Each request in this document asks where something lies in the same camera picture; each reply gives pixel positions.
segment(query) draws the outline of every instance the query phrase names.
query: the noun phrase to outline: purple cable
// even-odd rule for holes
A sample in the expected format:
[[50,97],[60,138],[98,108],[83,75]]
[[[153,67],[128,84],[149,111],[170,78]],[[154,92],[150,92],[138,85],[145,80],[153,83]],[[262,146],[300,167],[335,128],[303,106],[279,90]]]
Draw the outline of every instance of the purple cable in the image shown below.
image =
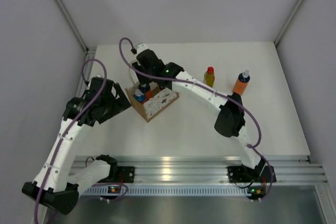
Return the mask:
[[[88,59],[84,62],[83,66],[82,66],[82,76],[83,76],[83,70],[84,70],[84,67],[87,63],[89,63],[90,61],[95,61],[95,62],[98,62],[102,68],[103,68],[103,71],[104,71],[104,80],[103,80],[103,83],[100,87],[100,89],[98,90],[97,94],[92,98],[92,100],[84,107],[84,109],[82,109],[78,115],[73,119],[73,121],[69,124],[69,126],[65,129],[65,131],[63,132],[62,136],[61,137],[65,137],[67,134],[68,134],[68,131],[71,129],[71,127],[77,122],[77,120],[84,114],[84,112],[95,102],[95,100],[98,98],[98,96],[100,95],[100,93],[103,91],[103,88],[106,84],[106,80],[107,80],[107,71],[106,71],[106,67],[104,66],[104,64],[100,61],[100,60],[97,60],[97,59]],[[56,156],[57,156],[57,153],[59,151],[59,148],[61,147],[61,144],[63,142],[63,138],[61,138],[59,141],[58,141],[58,144],[55,148],[55,151],[54,151],[54,154],[52,155],[52,158],[50,160],[50,166],[52,166],[54,164],[54,161],[56,159]],[[49,167],[47,169],[47,172],[46,172],[46,175],[41,183],[41,186],[40,186],[40,189],[38,191],[38,194],[37,194],[37,197],[36,197],[36,201],[35,201],[35,209],[34,209],[34,222],[35,224],[38,224],[38,205],[39,205],[39,202],[40,202],[40,199],[41,199],[41,195],[42,195],[42,192],[43,192],[43,188],[47,182],[47,179],[48,179],[48,176],[50,174],[50,171],[51,171],[51,168]]]
[[[122,45],[122,42],[123,42],[124,40],[127,40],[127,41],[131,44],[132,49],[134,49],[134,45],[133,45],[132,41],[131,41],[129,38],[124,37],[124,38],[121,38],[120,41],[119,41],[119,53],[120,53],[120,56],[121,56],[122,60],[125,62],[125,64],[126,64],[130,69],[132,69],[134,72],[136,72],[136,73],[138,73],[138,74],[140,74],[140,75],[142,75],[142,76],[145,76],[145,77],[147,77],[147,78],[150,78],[150,79],[156,79],[156,80],[162,80],[162,81],[178,81],[178,82],[183,82],[183,83],[188,83],[188,84],[196,85],[196,86],[198,86],[198,87],[200,87],[200,88],[202,88],[202,89],[205,89],[206,91],[208,91],[208,92],[210,92],[210,93],[213,93],[213,90],[212,90],[212,89],[210,89],[210,88],[208,88],[208,87],[206,87],[206,86],[204,86],[204,85],[201,85],[201,84],[199,84],[199,83],[194,83],[194,82],[192,82],[192,81],[180,80],[180,79],[175,79],[175,78],[165,78],[165,77],[151,76],[151,75],[149,75],[149,74],[143,73],[143,72],[141,72],[141,71],[135,69],[131,64],[128,63],[128,61],[126,60],[126,58],[125,58],[125,56],[124,56],[124,54],[123,54],[123,52],[122,52],[121,45]],[[258,156],[260,156],[263,160],[265,160],[265,162],[267,163],[268,168],[269,168],[271,174],[273,174],[272,168],[271,168],[271,166],[270,166],[268,160],[267,160],[264,156],[262,156],[262,155],[256,150],[256,147],[257,147],[257,146],[260,144],[260,142],[261,142],[261,129],[260,129],[260,125],[259,125],[257,119],[252,115],[251,112],[248,111],[248,109],[246,109],[246,108],[245,108],[243,105],[241,105],[239,102],[233,100],[233,99],[230,98],[230,97],[227,97],[226,95],[223,95],[223,94],[221,94],[221,93],[218,93],[218,92],[215,92],[215,95],[217,95],[217,96],[219,96],[219,97],[222,97],[222,98],[224,98],[224,99],[227,99],[228,101],[234,103],[234,104],[237,105],[238,107],[242,108],[242,109],[243,109],[243,110],[244,110],[244,111],[251,117],[251,119],[253,120],[253,122],[256,124],[257,130],[258,130],[258,141],[257,141],[257,143],[256,143],[255,145],[248,144],[247,147],[248,147],[248,148],[251,148],[251,149],[252,149]],[[267,190],[266,194],[264,195],[264,198],[269,194],[270,189],[271,189],[271,187],[272,187],[272,183],[273,183],[273,176],[271,176],[270,184],[269,184],[269,187],[268,187],[268,190]]]

